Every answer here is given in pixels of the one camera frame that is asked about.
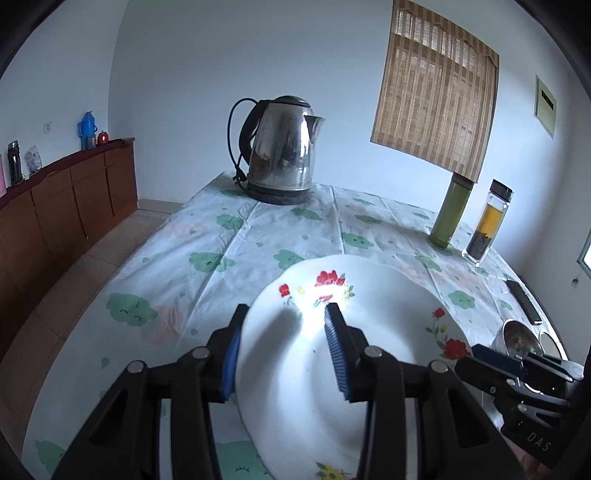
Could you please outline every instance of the tile floor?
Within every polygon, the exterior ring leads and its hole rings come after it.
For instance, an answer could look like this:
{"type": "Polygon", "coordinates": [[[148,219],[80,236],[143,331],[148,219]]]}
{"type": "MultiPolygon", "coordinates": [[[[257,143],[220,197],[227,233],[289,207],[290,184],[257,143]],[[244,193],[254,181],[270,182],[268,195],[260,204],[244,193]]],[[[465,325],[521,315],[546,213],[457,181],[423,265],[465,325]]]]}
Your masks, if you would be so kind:
{"type": "Polygon", "coordinates": [[[180,207],[167,203],[140,203],[156,211],[136,211],[88,250],[45,295],[12,342],[0,363],[0,430],[19,458],[51,364],[111,275],[180,207]]]}

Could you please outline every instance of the black thermos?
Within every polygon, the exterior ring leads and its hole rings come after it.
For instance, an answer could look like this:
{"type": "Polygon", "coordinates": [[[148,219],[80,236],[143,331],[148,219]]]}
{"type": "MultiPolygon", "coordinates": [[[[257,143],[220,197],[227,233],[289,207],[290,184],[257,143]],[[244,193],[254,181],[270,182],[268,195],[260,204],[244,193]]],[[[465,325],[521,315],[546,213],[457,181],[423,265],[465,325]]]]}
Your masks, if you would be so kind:
{"type": "Polygon", "coordinates": [[[16,140],[8,146],[8,170],[13,187],[22,182],[21,153],[16,140]]]}

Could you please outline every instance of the floral tablecloth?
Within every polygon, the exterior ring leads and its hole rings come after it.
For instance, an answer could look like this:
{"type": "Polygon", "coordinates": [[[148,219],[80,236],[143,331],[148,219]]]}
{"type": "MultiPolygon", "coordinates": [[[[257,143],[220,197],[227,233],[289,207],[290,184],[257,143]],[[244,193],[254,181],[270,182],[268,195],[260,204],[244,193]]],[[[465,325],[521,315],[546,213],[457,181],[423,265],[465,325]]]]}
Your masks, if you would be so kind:
{"type": "MultiPolygon", "coordinates": [[[[397,268],[441,300],[471,345],[490,345],[507,318],[529,326],[505,285],[507,278],[517,279],[507,263],[492,249],[480,267],[468,264],[460,255],[470,238],[466,225],[450,247],[434,247],[427,235],[435,217],[419,207],[322,184],[314,185],[305,205],[267,205],[246,197],[230,175],[220,175],[172,215],[89,306],[40,391],[25,437],[24,465],[36,479],[48,479],[129,362],[166,364],[205,344],[228,324],[238,303],[251,304],[268,283],[304,259],[345,253],[397,268]]],[[[557,341],[538,311],[544,323],[531,328],[557,341]]],[[[448,356],[465,351],[437,334],[448,356]]],[[[165,402],[164,480],[171,478],[169,417],[165,402]]],[[[235,401],[212,405],[212,422],[225,480],[268,479],[235,401]]],[[[350,477],[330,465],[319,465],[318,476],[350,477]]]]}

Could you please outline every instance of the kettle handle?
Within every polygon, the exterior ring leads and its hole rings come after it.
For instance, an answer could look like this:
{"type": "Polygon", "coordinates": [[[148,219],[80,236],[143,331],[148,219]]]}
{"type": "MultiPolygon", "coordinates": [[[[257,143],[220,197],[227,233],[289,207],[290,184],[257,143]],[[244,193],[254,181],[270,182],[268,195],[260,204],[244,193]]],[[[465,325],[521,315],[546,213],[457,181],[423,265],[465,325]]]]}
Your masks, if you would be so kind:
{"type": "Polygon", "coordinates": [[[240,148],[240,154],[246,161],[247,165],[250,165],[252,147],[251,139],[256,131],[256,127],[261,121],[263,113],[267,109],[267,106],[271,103],[270,100],[259,100],[259,102],[252,108],[251,112],[246,117],[242,130],[240,130],[240,137],[238,138],[238,146],[240,148]]]}

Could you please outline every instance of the kettle base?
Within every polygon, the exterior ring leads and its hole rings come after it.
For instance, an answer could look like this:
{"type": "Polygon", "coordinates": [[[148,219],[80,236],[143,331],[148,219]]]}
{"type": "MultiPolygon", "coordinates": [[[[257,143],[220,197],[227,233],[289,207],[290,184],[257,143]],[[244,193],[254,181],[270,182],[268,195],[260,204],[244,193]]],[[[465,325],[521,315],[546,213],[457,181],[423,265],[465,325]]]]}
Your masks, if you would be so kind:
{"type": "Polygon", "coordinates": [[[259,202],[272,205],[299,205],[310,200],[310,189],[298,191],[267,189],[248,183],[246,193],[259,202]]]}

